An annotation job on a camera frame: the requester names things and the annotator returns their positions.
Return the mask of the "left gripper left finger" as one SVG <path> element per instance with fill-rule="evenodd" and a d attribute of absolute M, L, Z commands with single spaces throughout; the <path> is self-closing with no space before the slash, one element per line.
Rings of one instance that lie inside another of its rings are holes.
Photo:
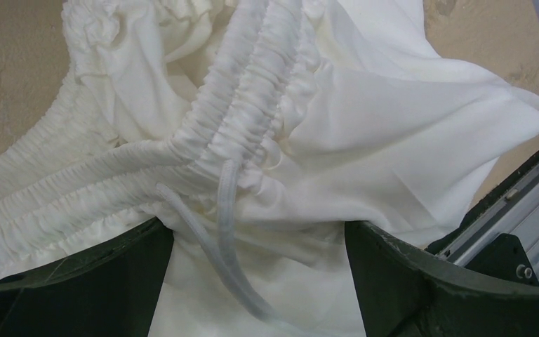
<path fill-rule="evenodd" d="M 0 336 L 146 336 L 173 241 L 172 231 L 152 219 L 0 279 Z"/>

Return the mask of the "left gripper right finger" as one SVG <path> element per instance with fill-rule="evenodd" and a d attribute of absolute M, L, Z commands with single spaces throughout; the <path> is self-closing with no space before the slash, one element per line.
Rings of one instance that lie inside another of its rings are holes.
<path fill-rule="evenodd" d="M 539 336 L 539 288 L 467 270 L 367 222 L 345 224 L 367 336 Z"/>

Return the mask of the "white shorts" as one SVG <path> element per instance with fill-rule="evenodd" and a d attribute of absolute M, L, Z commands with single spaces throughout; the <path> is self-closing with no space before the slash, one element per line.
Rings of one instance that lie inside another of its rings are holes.
<path fill-rule="evenodd" d="M 57 98 L 0 155 L 0 279 L 157 217 L 150 336 L 362 336 L 343 239 L 457 229 L 539 96 L 426 40 L 420 1 L 66 1 Z"/>

